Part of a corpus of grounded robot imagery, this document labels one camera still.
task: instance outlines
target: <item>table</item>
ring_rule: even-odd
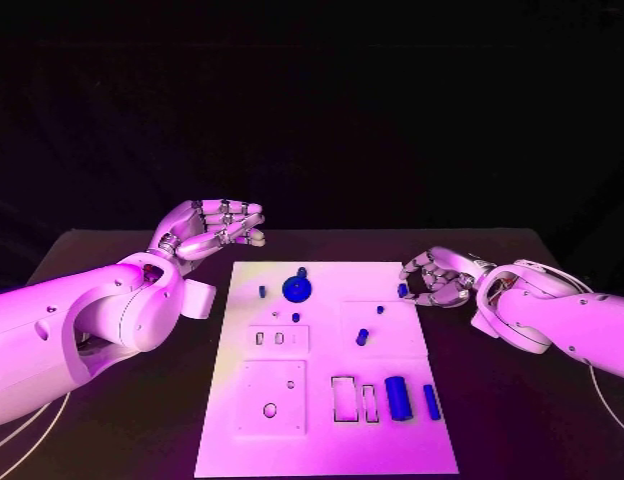
[[[117,262],[146,249],[151,235],[65,233],[30,283]],[[555,265],[528,229],[272,230],[267,238],[265,248],[233,245],[205,260],[190,278],[218,286],[210,318],[182,318],[157,350],[111,367],[71,394],[43,443],[7,480],[193,477],[235,261],[406,262],[443,245],[499,264],[529,258]],[[430,478],[624,478],[624,430],[598,399],[588,367],[555,348],[533,355],[490,338],[470,326],[473,313],[473,302],[451,310],[419,308],[461,471]],[[624,421],[624,380],[603,372],[598,378]],[[0,474],[36,443],[60,404],[0,449]],[[0,426],[0,440],[24,420]]]

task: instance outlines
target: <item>peg board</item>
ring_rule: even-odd
[[[282,283],[300,267],[313,293],[295,304]],[[438,421],[428,412],[422,387],[438,395],[438,385],[417,309],[398,298],[401,270],[399,262],[235,263],[196,478],[458,473],[444,409]],[[408,385],[414,418],[402,422],[392,376]],[[333,377],[355,379],[357,422],[334,419]],[[378,422],[366,421],[365,385]]]

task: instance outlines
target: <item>hole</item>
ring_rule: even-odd
[[[275,406],[274,403],[270,403],[270,404],[264,407],[264,415],[265,415],[268,418],[272,418],[277,413],[278,413],[278,407]]]
[[[47,341],[49,339],[49,327],[45,322],[37,322],[35,324],[35,331],[37,332],[37,336]]]

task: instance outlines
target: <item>robotic arm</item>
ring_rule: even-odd
[[[624,298],[592,293],[555,268],[519,260],[497,266],[474,255],[434,247],[406,264],[401,279],[419,271],[430,288],[405,300],[453,308],[476,292],[471,324],[532,353],[552,343],[578,361],[624,378]]]
[[[261,205],[184,202],[147,252],[0,295],[0,425],[156,349],[180,314],[208,318],[215,287],[183,277],[231,243],[265,245],[261,223]]]

